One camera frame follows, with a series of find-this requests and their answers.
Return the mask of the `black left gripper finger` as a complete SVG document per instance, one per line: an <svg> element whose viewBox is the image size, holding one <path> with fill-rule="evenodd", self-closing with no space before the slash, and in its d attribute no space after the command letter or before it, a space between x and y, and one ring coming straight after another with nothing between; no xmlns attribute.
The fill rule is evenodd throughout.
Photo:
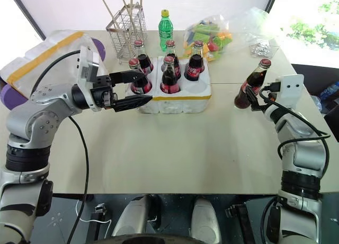
<svg viewBox="0 0 339 244"><path fill-rule="evenodd" d="M143 79L145 77L145 74L138 70L128 70L110 73L109 77L111 80L111 84L116 85L120 83L127 84L136 82L140 79Z"/></svg>
<svg viewBox="0 0 339 244"><path fill-rule="evenodd" d="M130 109L139 108L149 101L151 101L153 97L151 95L131 95L127 96L123 99L114 100L113 109L115 112L126 111Z"/></svg>

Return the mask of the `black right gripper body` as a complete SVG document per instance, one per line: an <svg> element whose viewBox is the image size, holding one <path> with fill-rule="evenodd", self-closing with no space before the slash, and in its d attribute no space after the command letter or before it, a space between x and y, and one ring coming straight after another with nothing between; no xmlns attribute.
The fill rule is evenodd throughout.
<svg viewBox="0 0 339 244"><path fill-rule="evenodd" d="M259 96L263 99L264 104L260 106L261 110L266 110L277 98L276 92L269 92L268 95L264 95L263 91L259 93Z"/></svg>

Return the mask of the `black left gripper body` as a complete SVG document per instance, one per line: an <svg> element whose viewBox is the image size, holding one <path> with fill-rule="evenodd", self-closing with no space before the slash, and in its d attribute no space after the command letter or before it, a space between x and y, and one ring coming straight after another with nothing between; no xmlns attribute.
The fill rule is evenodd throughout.
<svg viewBox="0 0 339 244"><path fill-rule="evenodd" d="M117 95L113 92L114 83L109 75L97 76L91 89L91 95L96 106L113 108Z"/></svg>

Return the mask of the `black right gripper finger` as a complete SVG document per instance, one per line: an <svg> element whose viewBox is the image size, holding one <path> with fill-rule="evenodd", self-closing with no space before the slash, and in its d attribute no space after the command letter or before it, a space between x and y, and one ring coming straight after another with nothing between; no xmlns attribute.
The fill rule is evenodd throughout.
<svg viewBox="0 0 339 244"><path fill-rule="evenodd" d="M259 105L257 97L250 86L245 88L245 93L251 105L251 111L261 111L261 106Z"/></svg>

